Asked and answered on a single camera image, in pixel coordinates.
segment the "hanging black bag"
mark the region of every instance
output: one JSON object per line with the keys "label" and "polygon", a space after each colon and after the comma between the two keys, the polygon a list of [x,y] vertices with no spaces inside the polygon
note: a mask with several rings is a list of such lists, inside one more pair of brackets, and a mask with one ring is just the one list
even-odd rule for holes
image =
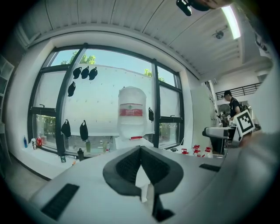
{"label": "hanging black bag", "polygon": [[76,84],[75,84],[75,82],[73,82],[73,83],[68,87],[68,96],[73,96],[75,89],[76,89]]}
{"label": "hanging black bag", "polygon": [[86,79],[88,77],[88,74],[89,74],[89,70],[88,70],[88,66],[82,70],[82,73],[81,73],[81,76],[82,76],[82,79]]}
{"label": "hanging black bag", "polygon": [[86,139],[88,139],[88,128],[87,128],[87,124],[86,121],[84,120],[84,122],[82,122],[82,124],[80,125],[80,138],[85,141]]}
{"label": "hanging black bag", "polygon": [[149,107],[149,120],[151,122],[154,121],[154,112],[152,111],[152,109]]}
{"label": "hanging black bag", "polygon": [[70,124],[67,119],[61,127],[61,132],[65,135],[66,138],[69,138],[71,136]]}
{"label": "hanging black bag", "polygon": [[77,78],[79,77],[81,71],[82,71],[82,67],[76,68],[76,69],[73,71],[74,79],[77,79]]}
{"label": "hanging black bag", "polygon": [[95,77],[97,76],[97,69],[96,69],[96,67],[90,71],[88,76],[89,76],[89,80],[94,80],[95,79]]}

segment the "window frame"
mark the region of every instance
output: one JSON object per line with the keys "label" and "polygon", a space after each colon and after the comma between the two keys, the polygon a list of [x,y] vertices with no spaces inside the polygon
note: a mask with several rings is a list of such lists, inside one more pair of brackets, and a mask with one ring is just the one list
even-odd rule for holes
{"label": "window frame", "polygon": [[[77,50],[78,53],[75,55],[73,61],[71,64],[66,65],[55,65],[50,66],[52,62],[54,61],[55,57],[58,55],[60,51],[64,50]],[[125,50],[122,48],[117,47],[111,47],[111,46],[105,46],[105,45],[88,45],[87,43],[84,43],[83,45],[72,45],[72,46],[65,46],[65,47],[55,47],[52,52],[49,54],[49,56],[46,58],[45,62],[43,63],[36,80],[34,82],[34,86],[31,92],[29,107],[28,107],[28,140],[31,141],[34,136],[34,128],[33,128],[33,122],[34,122],[34,115],[46,115],[46,116],[53,116],[56,118],[56,148],[57,151],[49,150],[47,148],[41,147],[42,150],[49,151],[52,153],[56,153],[59,156],[63,155],[74,155],[77,156],[77,153],[72,152],[66,152],[65,146],[64,146],[64,138],[63,134],[61,134],[61,125],[62,125],[62,117],[64,113],[64,106],[65,106],[65,93],[68,88],[69,81],[72,77],[72,72],[76,66],[78,66],[82,56],[86,52],[87,49],[99,49],[99,50],[108,50],[113,51],[117,53],[126,54],[129,56],[133,56],[142,60],[145,60],[147,62],[150,62],[152,65],[152,74],[154,79],[154,134],[153,134],[153,145],[154,147],[158,148],[159,146],[159,126],[160,123],[179,123],[179,128],[177,130],[178,140],[176,144],[169,146],[164,149],[169,149],[172,147],[176,147],[183,143],[184,139],[184,104],[183,104],[183,94],[182,94],[182,86],[180,81],[180,76],[178,72],[173,71],[172,69],[168,68],[167,66],[159,63],[156,59],[151,59],[146,56],[143,56],[141,54]],[[174,77],[174,83],[175,87],[167,84],[165,82],[162,82],[158,79],[158,67],[165,69],[166,71],[173,74]],[[45,107],[34,107],[34,100],[36,91],[40,82],[40,79],[44,73],[49,72],[57,72],[57,71],[66,71],[62,84],[60,86],[59,94],[57,97],[57,103],[56,108],[45,108]],[[161,116],[161,109],[160,109],[160,86],[163,86],[167,89],[170,89],[172,91],[176,91],[179,93],[179,101],[180,101],[180,117],[164,117]]]}

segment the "tree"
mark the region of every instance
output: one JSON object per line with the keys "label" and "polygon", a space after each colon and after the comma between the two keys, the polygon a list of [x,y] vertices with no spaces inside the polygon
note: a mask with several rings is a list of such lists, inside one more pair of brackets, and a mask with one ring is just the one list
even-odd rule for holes
{"label": "tree", "polygon": [[[71,62],[73,61],[75,55],[78,53],[78,51],[73,52],[72,57],[70,58],[70,61],[68,62],[67,60],[62,60],[60,62],[61,65],[65,65],[65,64],[71,64]],[[95,64],[95,56],[94,55],[90,55],[89,57],[87,56],[87,54],[84,54],[82,59],[80,60],[80,64],[91,64],[94,65]]]}
{"label": "tree", "polygon": [[[145,69],[144,75],[147,75],[148,77],[153,77],[153,73],[152,73],[150,70],[148,70],[148,69]],[[162,81],[162,82],[165,82],[165,79],[162,78],[162,77],[159,77],[158,80],[159,80],[159,81]]]}

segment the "red label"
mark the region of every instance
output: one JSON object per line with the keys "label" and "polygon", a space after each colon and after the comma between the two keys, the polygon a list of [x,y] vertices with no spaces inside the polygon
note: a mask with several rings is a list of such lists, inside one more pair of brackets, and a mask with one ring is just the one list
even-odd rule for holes
{"label": "red label", "polygon": [[143,116],[143,110],[141,109],[120,109],[120,116]]}

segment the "black slot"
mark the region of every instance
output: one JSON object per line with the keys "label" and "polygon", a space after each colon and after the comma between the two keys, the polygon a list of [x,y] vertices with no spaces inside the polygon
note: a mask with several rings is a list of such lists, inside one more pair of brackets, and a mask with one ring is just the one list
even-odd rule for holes
{"label": "black slot", "polygon": [[219,172],[220,168],[221,168],[220,166],[213,166],[213,165],[209,165],[209,164],[205,164],[205,163],[201,164],[199,167],[202,169],[211,170],[214,172]]}
{"label": "black slot", "polygon": [[54,220],[58,220],[62,212],[71,201],[79,186],[66,184],[48,203],[42,208],[42,212]]}

